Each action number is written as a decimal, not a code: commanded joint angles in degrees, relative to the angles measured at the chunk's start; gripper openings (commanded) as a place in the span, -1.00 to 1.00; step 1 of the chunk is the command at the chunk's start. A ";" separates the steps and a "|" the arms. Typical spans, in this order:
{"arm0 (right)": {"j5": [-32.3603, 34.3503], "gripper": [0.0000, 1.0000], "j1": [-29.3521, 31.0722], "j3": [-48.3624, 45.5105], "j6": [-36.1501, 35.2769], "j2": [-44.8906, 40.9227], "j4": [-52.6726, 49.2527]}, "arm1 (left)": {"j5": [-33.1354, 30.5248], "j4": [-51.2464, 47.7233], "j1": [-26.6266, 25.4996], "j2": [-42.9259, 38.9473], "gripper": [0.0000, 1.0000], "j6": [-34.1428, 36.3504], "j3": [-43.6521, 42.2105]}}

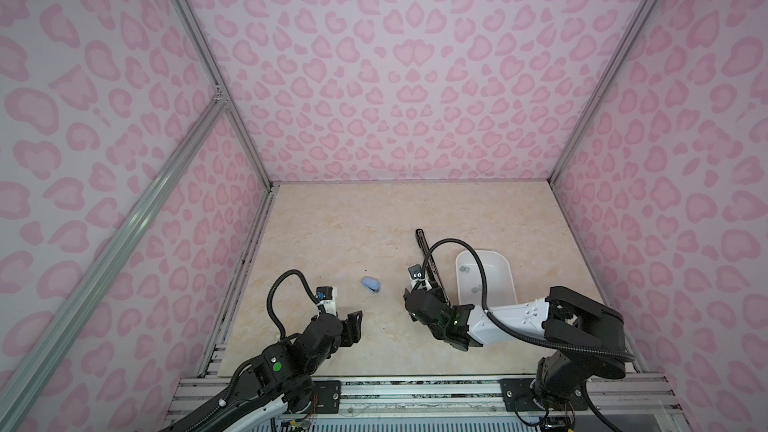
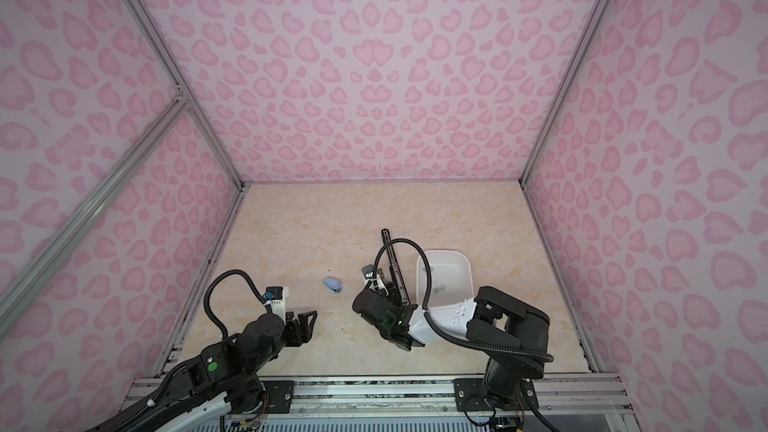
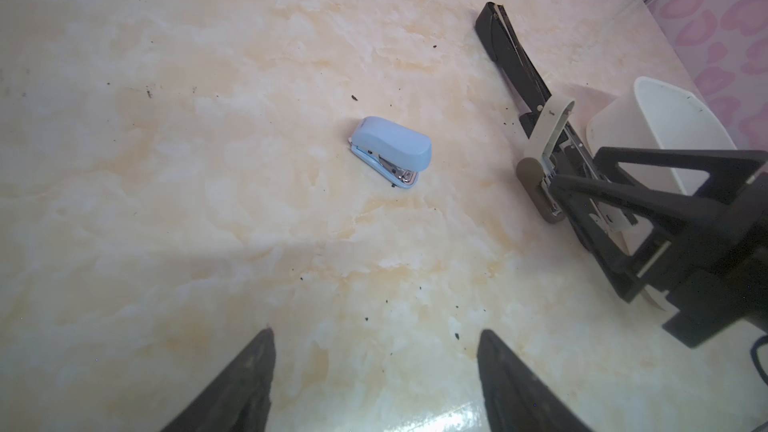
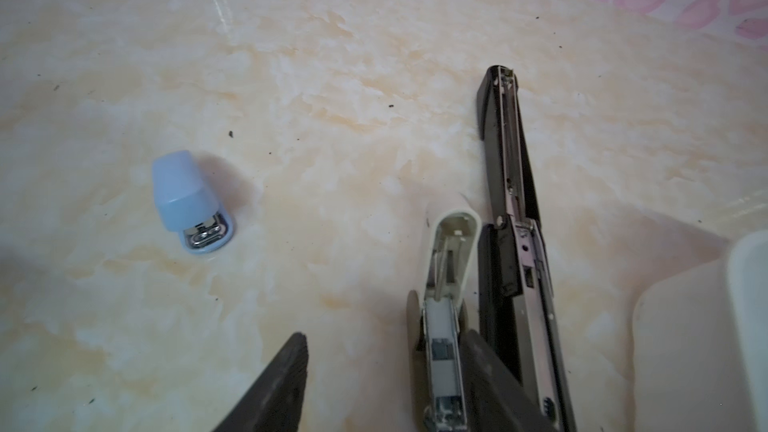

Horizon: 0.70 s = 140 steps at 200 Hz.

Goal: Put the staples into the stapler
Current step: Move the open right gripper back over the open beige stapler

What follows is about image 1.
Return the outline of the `blue mini stapler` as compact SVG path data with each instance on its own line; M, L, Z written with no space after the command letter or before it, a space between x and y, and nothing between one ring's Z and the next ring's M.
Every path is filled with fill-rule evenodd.
M371 293L377 294L381 291L381 283L379 280L372 277L364 277L361 279L362 286Z

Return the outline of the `black stapler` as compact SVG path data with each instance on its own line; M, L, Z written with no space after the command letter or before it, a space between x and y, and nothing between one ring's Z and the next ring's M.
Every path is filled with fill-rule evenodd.
M415 230L415 238L419 249L423 255L423 264L421 267L422 282L424 287L432 290L439 300L450 304L445 288L443 286L436 262L430 253L430 245L427 241L425 232L421 228Z

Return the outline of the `white plastic bin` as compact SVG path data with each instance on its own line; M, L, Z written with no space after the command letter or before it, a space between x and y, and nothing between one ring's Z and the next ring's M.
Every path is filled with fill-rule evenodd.
M518 299L508 260L502 254L491 250L478 250L476 254L485 270L487 304L491 308L516 305ZM467 272L459 271L462 264L469 266ZM469 251L458 254L455 269L459 303L480 306L482 280L477 262Z

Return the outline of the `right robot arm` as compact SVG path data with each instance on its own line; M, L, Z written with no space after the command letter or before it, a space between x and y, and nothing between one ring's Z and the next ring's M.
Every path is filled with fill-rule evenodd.
M581 389L589 379L623 379L634 361L626 349L623 316L564 286L551 287L545 298L490 309L450 305L423 286L406 290L403 299L413 321L462 352L513 339L552 351L538 361L533 379L508 392L510 407L569 406L573 397L585 399Z

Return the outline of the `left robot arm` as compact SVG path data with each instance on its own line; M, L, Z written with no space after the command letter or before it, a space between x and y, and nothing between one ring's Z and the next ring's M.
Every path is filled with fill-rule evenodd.
M167 431L247 431L313 403L312 376L338 349L357 344L363 313L321 313L305 330L244 361L226 387Z

